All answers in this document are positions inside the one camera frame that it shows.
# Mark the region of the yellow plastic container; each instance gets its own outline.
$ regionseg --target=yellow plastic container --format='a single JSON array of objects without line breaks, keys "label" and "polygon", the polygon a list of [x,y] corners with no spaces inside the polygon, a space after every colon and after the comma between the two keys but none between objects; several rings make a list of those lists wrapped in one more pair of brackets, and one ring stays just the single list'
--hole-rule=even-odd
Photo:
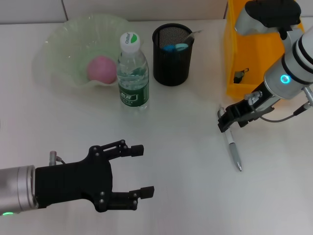
[{"label": "yellow plastic container", "polygon": [[[248,0],[228,0],[227,24],[224,33],[224,60],[227,95],[242,99],[263,82],[264,73],[284,53],[278,33],[241,36],[235,30],[236,20]],[[241,83],[234,83],[236,71],[249,68]]]}]

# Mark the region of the pen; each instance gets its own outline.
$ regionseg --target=pen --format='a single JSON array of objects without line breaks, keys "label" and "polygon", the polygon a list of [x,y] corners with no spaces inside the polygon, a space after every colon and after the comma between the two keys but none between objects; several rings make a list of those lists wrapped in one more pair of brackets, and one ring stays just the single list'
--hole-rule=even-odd
[{"label": "pen", "polygon": [[[225,113],[224,108],[220,108],[218,113],[217,113],[217,115],[220,118],[224,113]],[[234,160],[234,163],[235,163],[236,167],[240,171],[242,171],[241,160],[240,160],[239,153],[238,153],[238,150],[237,150],[237,146],[236,146],[236,143],[234,141],[234,138],[233,138],[233,135],[231,133],[230,128],[228,128],[225,131],[225,135],[226,135],[226,139],[227,139],[228,144],[229,144],[230,154],[231,154],[231,156],[232,156],[232,158]]]}]

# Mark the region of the white wall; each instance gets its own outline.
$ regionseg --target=white wall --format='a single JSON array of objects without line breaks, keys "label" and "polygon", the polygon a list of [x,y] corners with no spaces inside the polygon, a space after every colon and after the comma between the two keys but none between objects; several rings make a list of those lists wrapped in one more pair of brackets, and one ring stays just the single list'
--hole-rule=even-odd
[{"label": "white wall", "polygon": [[227,0],[64,0],[68,18],[104,12],[130,21],[222,19]]},{"label": "white wall", "polygon": [[0,24],[64,21],[61,0],[0,0]]},{"label": "white wall", "polygon": [[313,0],[297,0],[297,3],[301,7],[302,16],[313,17]]}]

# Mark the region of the white bottle cap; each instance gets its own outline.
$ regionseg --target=white bottle cap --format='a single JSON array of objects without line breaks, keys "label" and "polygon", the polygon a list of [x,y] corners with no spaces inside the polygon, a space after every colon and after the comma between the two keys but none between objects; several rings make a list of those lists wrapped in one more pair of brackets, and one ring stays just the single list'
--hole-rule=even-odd
[{"label": "white bottle cap", "polygon": [[140,49],[139,36],[133,32],[124,33],[120,38],[121,49],[126,53],[134,53]]}]

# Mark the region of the green bottle label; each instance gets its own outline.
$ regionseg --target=green bottle label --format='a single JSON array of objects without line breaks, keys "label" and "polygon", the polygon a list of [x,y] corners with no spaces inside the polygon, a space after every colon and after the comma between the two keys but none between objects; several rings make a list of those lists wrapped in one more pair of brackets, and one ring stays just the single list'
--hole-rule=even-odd
[{"label": "green bottle label", "polygon": [[128,90],[120,85],[118,85],[118,87],[121,101],[127,106],[139,107],[146,103],[149,99],[149,82],[139,90]]}]

